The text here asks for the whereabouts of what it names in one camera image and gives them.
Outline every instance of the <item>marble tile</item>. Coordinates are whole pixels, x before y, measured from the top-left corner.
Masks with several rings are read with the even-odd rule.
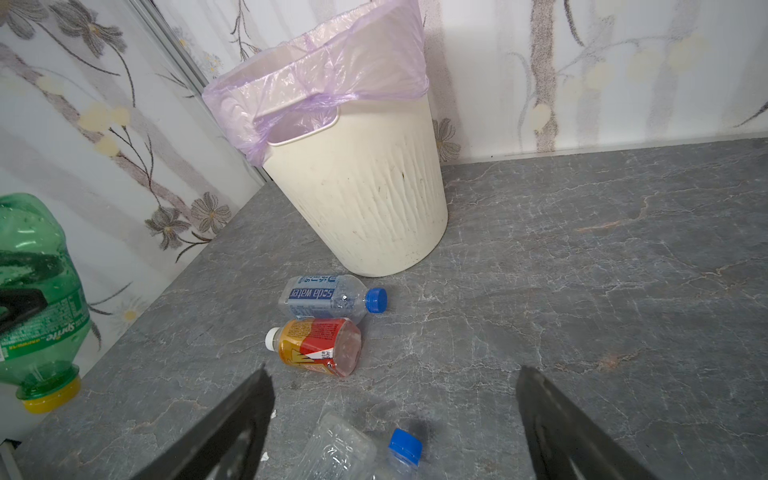
[[[423,478],[532,478],[515,401],[541,369],[660,478],[768,475],[768,141],[443,169],[449,226],[372,280],[344,381],[263,346],[288,278],[343,268],[263,188],[18,450],[26,478],[129,478],[262,363],[276,386],[258,478],[320,413],[425,444]]]

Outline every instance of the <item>plastic bottle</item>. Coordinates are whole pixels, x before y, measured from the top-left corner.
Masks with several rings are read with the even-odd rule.
[[[334,413],[326,413],[287,480],[362,480],[376,464],[376,444]]]
[[[349,319],[305,319],[270,329],[264,344],[286,365],[346,377],[357,366],[362,340]]]
[[[348,318],[355,324],[367,312],[386,310],[383,288],[368,288],[352,275],[295,276],[278,301],[289,318]]]
[[[376,466],[372,480],[411,480],[421,457],[422,443],[408,432],[396,429],[386,460]]]
[[[32,413],[68,402],[90,326],[61,226],[32,195],[0,197],[0,382]]]

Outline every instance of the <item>red and orange label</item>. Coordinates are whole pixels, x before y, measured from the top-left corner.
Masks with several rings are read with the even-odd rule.
[[[336,375],[333,347],[346,319],[291,320],[280,334],[277,352],[284,363]]]

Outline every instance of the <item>white trash can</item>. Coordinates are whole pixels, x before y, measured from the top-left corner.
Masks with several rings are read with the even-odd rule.
[[[415,265],[448,223],[423,35],[416,0],[374,0],[204,92],[227,139],[362,276]]]

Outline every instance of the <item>purple garbage bag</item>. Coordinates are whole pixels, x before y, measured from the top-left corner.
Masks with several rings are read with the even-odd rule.
[[[330,124],[347,101],[415,100],[428,88],[417,0],[374,0],[254,55],[208,84],[203,100],[260,167],[269,144]]]

